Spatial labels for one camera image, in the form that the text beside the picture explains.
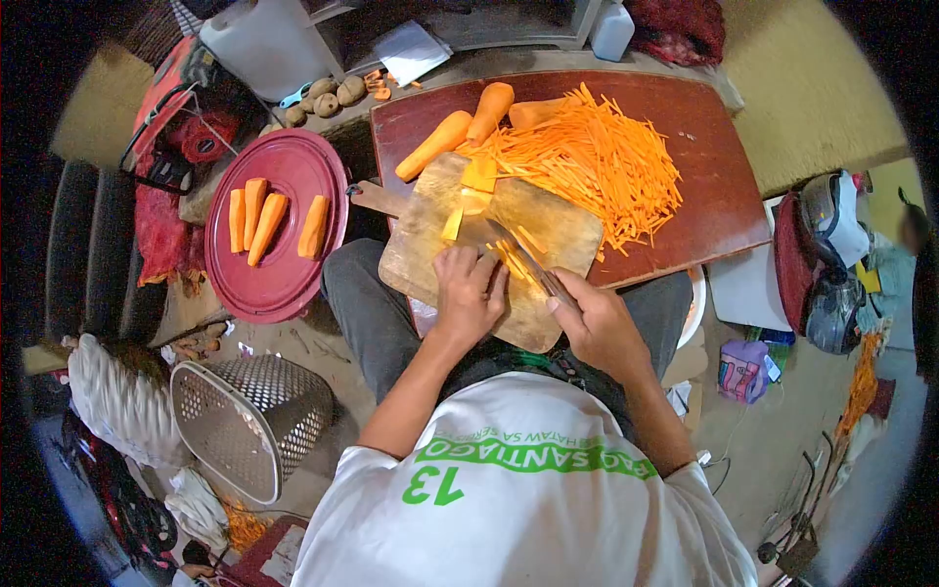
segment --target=finger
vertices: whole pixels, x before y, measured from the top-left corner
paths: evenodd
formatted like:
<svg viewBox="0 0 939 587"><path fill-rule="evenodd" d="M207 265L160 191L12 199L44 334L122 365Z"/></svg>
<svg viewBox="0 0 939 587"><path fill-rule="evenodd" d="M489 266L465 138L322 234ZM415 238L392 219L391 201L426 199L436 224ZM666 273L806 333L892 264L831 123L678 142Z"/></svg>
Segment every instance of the finger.
<svg viewBox="0 0 939 587"><path fill-rule="evenodd" d="M480 291L485 291L489 287L492 270L496 268L498 262L499 260L491 251L486 251L485 255L476 261L476 267L469 274L469 280L476 284Z"/></svg>
<svg viewBox="0 0 939 587"><path fill-rule="evenodd" d="M553 296L547 299L545 305L561 328L567 332L567 338L570 339L572 344L585 340L590 334L590 330L584 324L580 312L571 306Z"/></svg>
<svg viewBox="0 0 939 587"><path fill-rule="evenodd" d="M468 277L474 267L479 251L476 247L458 247L454 251L454 270L457 275Z"/></svg>
<svg viewBox="0 0 939 587"><path fill-rule="evenodd" d="M443 276L444 270L447 267L447 259L450 258L451 253L453 252L453 247L447 247L446 249L437 253L434 256L434 273L437 275L437 279Z"/></svg>
<svg viewBox="0 0 939 587"><path fill-rule="evenodd" d="M509 284L509 268L504 265L496 271L496 279L492 281L492 289L489 293L488 308L489 311L498 316L505 312L505 290Z"/></svg>
<svg viewBox="0 0 939 587"><path fill-rule="evenodd" d="M567 292L574 296L575 300L581 302L581 307L583 306L584 301L600 294L600 292L598 292L595 287L587 283L586 279L580 277L572 271L569 271L563 267L552 267L551 272L561 280L561 283L564 284L564 288L567 289Z"/></svg>

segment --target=knee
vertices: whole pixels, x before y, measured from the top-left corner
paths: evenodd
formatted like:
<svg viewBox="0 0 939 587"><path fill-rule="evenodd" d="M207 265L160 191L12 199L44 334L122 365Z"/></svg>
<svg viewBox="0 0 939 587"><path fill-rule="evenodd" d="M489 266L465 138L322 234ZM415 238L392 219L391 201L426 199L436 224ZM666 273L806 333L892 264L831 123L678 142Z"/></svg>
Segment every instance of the knee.
<svg viewBox="0 0 939 587"><path fill-rule="evenodd" d="M385 245L377 240L358 239L344 244L323 261L322 287L324 293L333 287L343 274L351 270L377 267Z"/></svg>

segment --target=pile of carrot strips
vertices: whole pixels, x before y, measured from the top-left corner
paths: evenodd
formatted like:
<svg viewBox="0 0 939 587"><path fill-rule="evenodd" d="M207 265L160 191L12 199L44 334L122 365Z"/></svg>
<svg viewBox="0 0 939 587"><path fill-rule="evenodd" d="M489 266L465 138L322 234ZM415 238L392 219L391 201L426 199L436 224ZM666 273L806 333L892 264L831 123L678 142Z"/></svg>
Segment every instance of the pile of carrot strips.
<svg viewBox="0 0 939 587"><path fill-rule="evenodd" d="M593 213L603 221L604 243L654 246L655 233L682 204L681 174L665 149L668 137L652 122L623 115L616 100L597 103L585 84L557 114L524 131L499 128L464 157L492 156L497 178L522 178Z"/></svg>

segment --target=plastic basket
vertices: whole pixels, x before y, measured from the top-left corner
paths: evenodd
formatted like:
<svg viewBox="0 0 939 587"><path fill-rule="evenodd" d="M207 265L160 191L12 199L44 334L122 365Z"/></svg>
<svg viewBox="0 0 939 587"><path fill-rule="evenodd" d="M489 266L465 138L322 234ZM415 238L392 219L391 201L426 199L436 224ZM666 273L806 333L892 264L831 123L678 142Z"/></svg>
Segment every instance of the plastic basket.
<svg viewBox="0 0 939 587"><path fill-rule="evenodd" d="M251 499L274 503L329 425L325 379L274 355L186 361L170 380L173 415L192 453Z"/></svg>

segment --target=cutting board handle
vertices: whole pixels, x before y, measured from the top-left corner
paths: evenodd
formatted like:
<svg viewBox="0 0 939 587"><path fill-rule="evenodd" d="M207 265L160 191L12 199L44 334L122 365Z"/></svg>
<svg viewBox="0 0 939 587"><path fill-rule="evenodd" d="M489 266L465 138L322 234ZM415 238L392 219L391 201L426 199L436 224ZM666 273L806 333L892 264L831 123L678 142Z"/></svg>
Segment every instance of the cutting board handle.
<svg viewBox="0 0 939 587"><path fill-rule="evenodd" d="M386 190L371 181L353 183L346 193L356 206L377 210L394 218L401 218L401 214L408 207L408 199L405 196Z"/></svg>

